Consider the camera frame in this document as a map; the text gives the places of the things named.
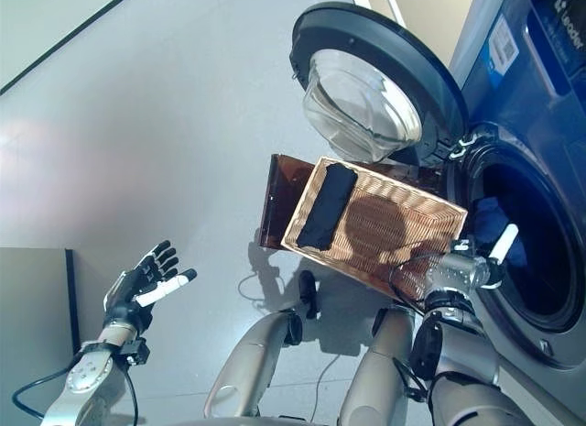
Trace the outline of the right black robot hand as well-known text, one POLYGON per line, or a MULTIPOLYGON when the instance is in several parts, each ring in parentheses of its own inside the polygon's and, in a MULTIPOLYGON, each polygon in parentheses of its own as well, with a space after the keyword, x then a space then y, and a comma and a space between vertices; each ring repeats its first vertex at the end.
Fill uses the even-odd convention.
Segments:
POLYGON ((518 226, 508 224, 496 240, 489 257, 485 259, 487 268, 486 279, 479 282, 480 289, 498 289, 503 281, 502 265, 518 235, 518 226))

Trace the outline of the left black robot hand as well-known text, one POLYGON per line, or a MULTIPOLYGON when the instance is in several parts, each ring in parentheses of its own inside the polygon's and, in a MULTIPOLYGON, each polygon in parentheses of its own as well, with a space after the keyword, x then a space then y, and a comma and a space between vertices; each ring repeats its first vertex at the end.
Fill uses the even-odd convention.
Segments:
POLYGON ((133 268, 124 270, 103 298, 103 326, 123 322, 144 333, 155 304, 197 278, 194 268, 179 272, 177 250, 168 240, 148 250, 133 268))

